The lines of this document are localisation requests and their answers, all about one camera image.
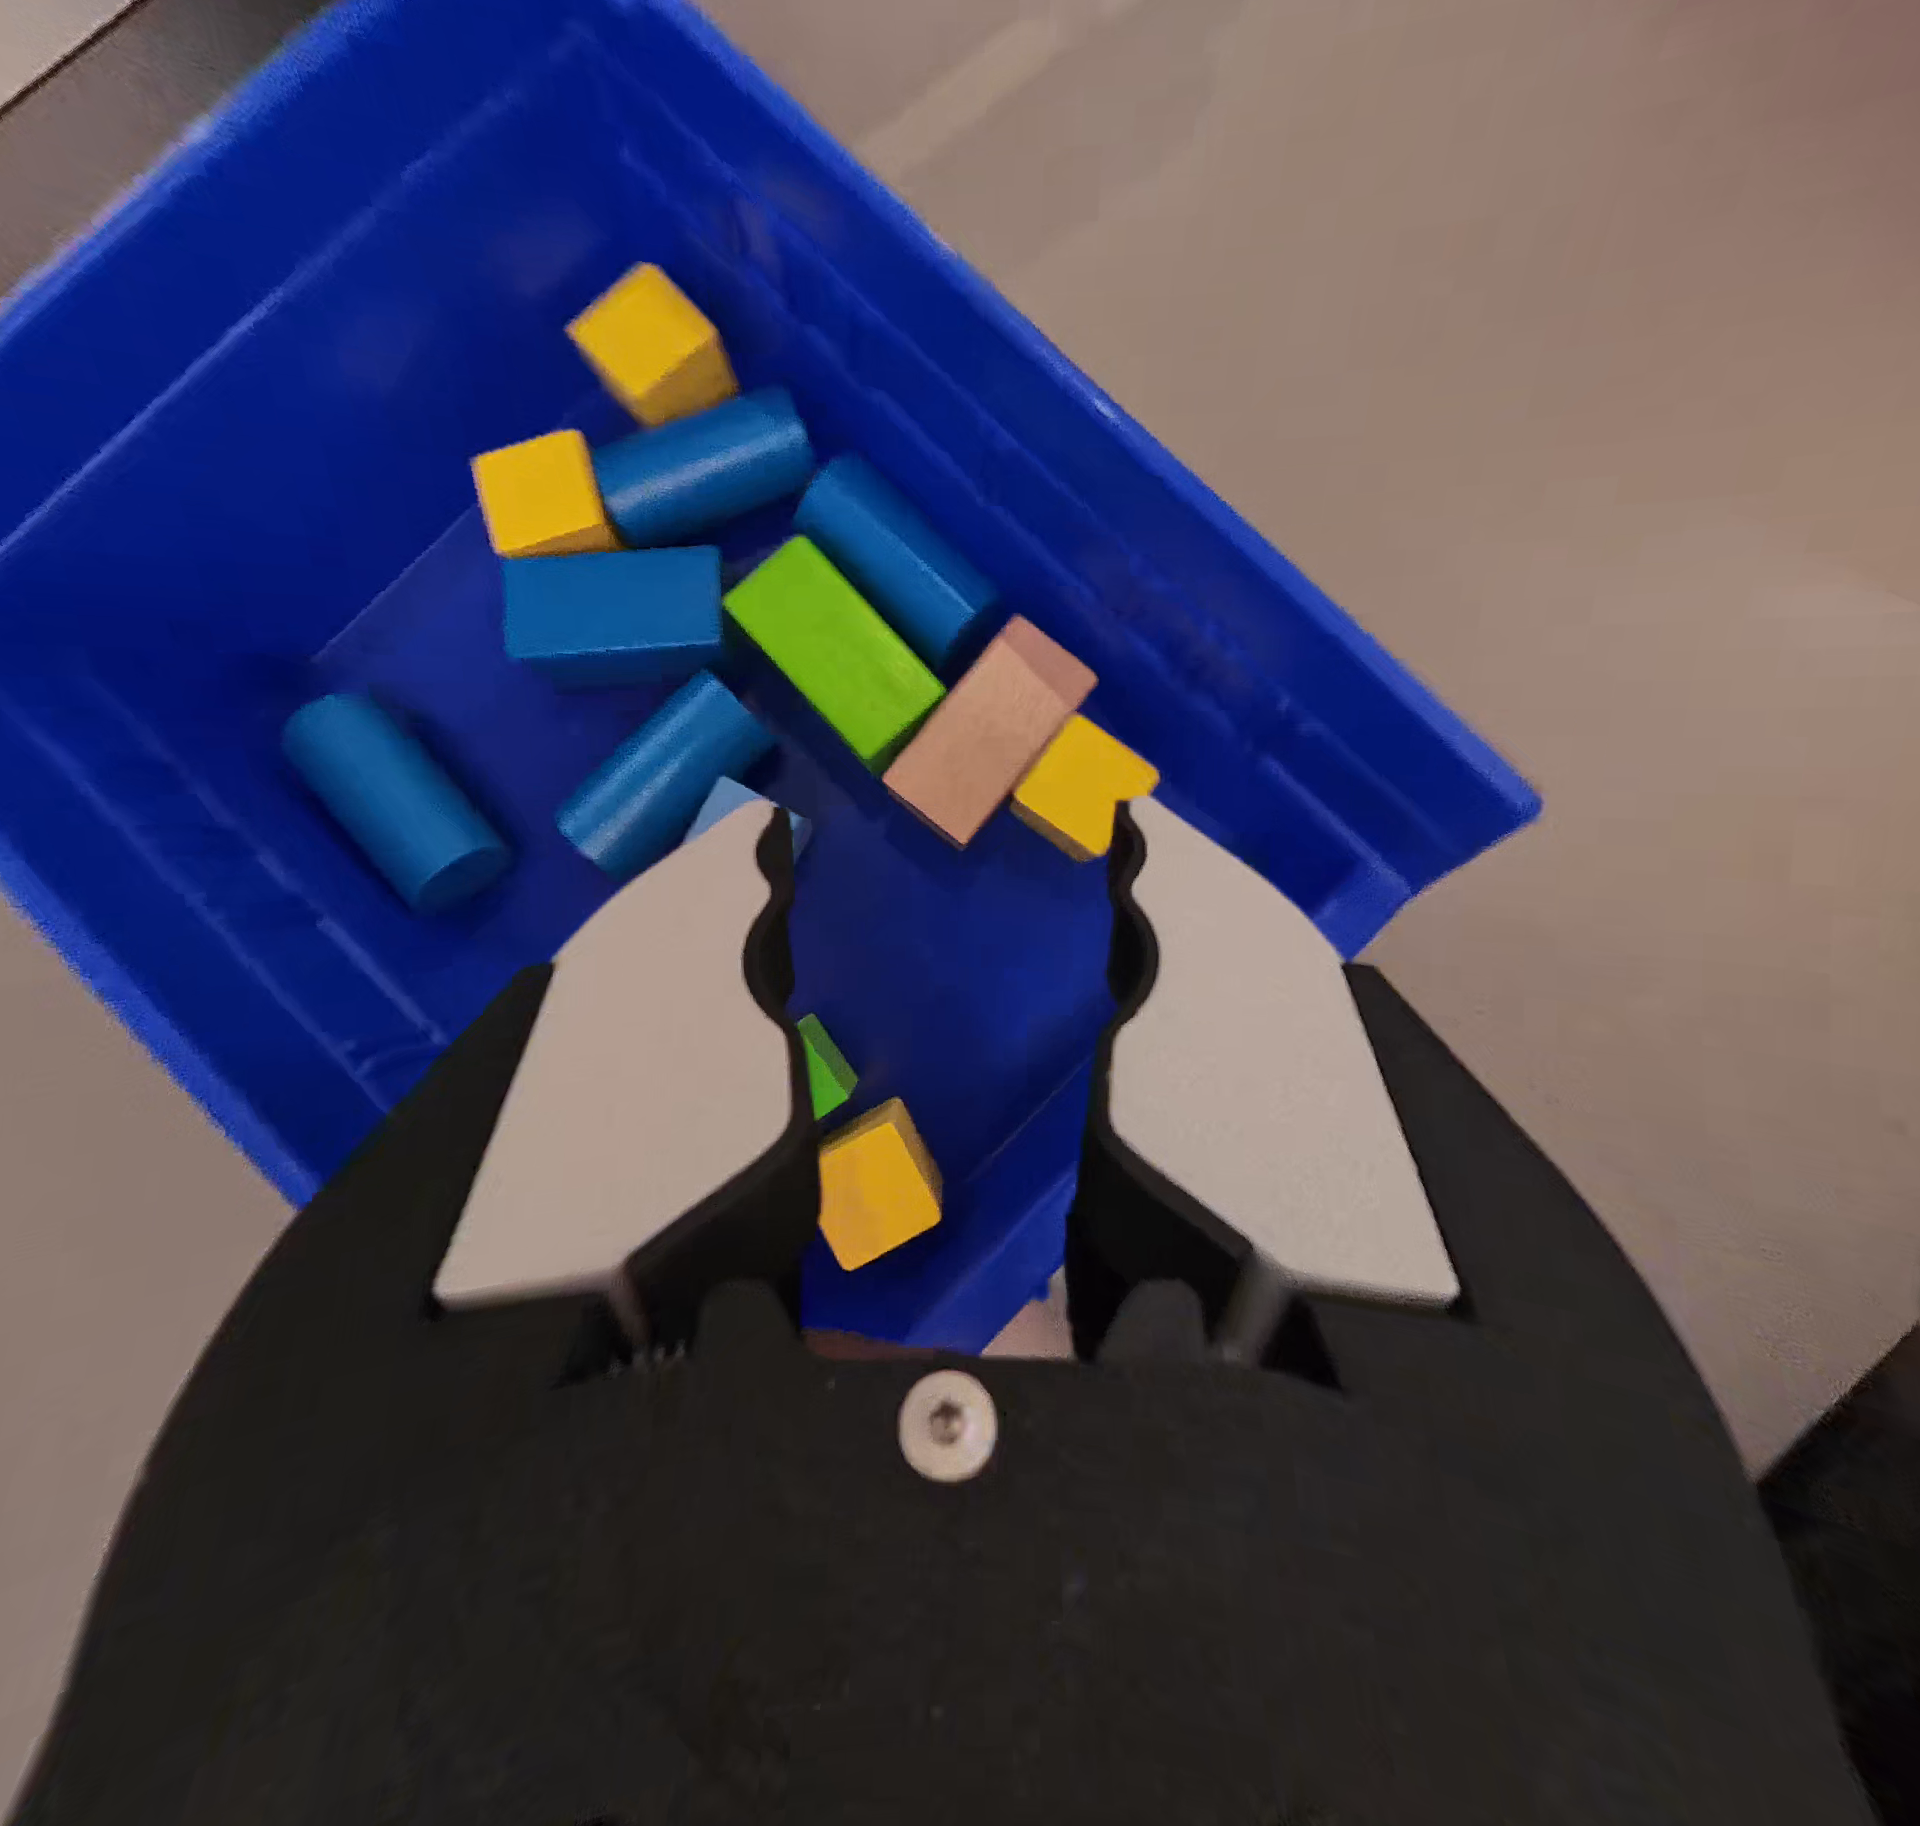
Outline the long green wooden block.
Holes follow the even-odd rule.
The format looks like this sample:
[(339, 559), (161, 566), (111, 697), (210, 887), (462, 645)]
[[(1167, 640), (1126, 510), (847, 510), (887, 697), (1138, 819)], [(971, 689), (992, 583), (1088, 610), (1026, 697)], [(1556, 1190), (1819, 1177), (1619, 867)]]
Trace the long green wooden block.
[(948, 696), (806, 534), (783, 541), (727, 588), (722, 610), (876, 778)]

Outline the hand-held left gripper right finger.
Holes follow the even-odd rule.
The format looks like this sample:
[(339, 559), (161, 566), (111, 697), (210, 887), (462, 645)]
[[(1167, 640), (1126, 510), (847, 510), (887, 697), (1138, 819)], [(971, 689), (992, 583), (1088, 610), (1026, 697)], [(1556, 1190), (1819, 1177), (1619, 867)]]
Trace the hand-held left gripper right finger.
[(1189, 1286), (1205, 1317), (1294, 1295), (1443, 1312), (1460, 1270), (1348, 965), (1157, 798), (1116, 813), (1104, 1025), (1071, 1203), (1071, 1312)]

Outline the natural wooden block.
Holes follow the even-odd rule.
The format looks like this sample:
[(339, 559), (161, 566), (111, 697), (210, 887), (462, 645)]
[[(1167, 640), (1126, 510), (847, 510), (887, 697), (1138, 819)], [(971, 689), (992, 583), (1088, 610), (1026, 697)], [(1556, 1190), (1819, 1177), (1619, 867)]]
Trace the natural wooden block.
[(891, 798), (966, 849), (1097, 686), (1097, 673), (1012, 616), (887, 768)]

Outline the light blue wooden cube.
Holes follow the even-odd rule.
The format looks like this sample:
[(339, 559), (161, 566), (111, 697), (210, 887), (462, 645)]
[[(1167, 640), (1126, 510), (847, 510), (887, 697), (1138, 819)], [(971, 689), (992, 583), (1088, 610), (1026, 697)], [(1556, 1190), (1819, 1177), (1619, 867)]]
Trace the light blue wooden cube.
[[(755, 813), (768, 813), (776, 807), (773, 798), (764, 791), (755, 791), (752, 785), (722, 778), (708, 789), (708, 798), (695, 810), (691, 826), (685, 830), (681, 845), (700, 842), (711, 826), (720, 826), (741, 810), (755, 810)], [(786, 826), (793, 838), (793, 857), (801, 860), (814, 832), (814, 824), (790, 807), (780, 807), (786, 813)]]

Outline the blue plastic bin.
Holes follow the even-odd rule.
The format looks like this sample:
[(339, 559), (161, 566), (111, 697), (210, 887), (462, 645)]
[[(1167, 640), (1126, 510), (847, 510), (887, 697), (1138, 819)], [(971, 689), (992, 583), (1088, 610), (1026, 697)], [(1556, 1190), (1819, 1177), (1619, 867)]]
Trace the blue plastic bin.
[[(350, 1187), (441, 1194), (431, 1309), (552, 962), (632, 883), (556, 813), (685, 684), (508, 659), (469, 469), (647, 429), (568, 337), (637, 262), (720, 328), (741, 398), (793, 392), (817, 472), (865, 458), (998, 583), (977, 654), (1020, 614), (1097, 673), (1078, 713), (1321, 930), (1356, 1006), (1356, 950), (1540, 807), (688, 0), (346, 0), (3, 318), (3, 884), (323, 1194), (291, 1239)], [(805, 490), (711, 534), (722, 597)], [(779, 735), (736, 781), (814, 824), (786, 1016), (860, 1074), (817, 1163), (901, 1095), (944, 1174), (897, 1254), (841, 1270), (820, 1207), (796, 1270), (736, 1279), (817, 1331), (977, 1349), (1071, 1282), (1115, 848), (1077, 861), (1009, 798), (955, 849), (727, 616), (708, 673)], [(282, 751), (329, 693), (421, 735), (502, 880), (403, 905)], [(445, 1312), (561, 1298), (622, 1302), (654, 1353), (703, 1309), (650, 1317), (619, 1269)]]

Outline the yellow wooden cube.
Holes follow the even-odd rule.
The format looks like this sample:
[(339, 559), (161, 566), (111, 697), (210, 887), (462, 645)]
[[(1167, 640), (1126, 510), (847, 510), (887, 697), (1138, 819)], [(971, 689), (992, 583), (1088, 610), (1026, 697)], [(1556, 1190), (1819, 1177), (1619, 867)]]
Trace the yellow wooden cube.
[(1012, 813), (1071, 860), (1093, 861), (1115, 845), (1116, 810), (1157, 784), (1157, 765), (1074, 713), (1014, 785)]

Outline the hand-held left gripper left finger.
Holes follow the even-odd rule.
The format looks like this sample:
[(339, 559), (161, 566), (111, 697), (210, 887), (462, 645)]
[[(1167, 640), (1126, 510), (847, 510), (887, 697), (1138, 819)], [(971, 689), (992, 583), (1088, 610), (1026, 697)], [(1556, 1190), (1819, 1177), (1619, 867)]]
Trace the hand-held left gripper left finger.
[(786, 1016), (786, 813), (741, 810), (622, 884), (559, 950), (437, 1273), (445, 1309), (608, 1292), (691, 1317), (798, 1269), (817, 1117)]

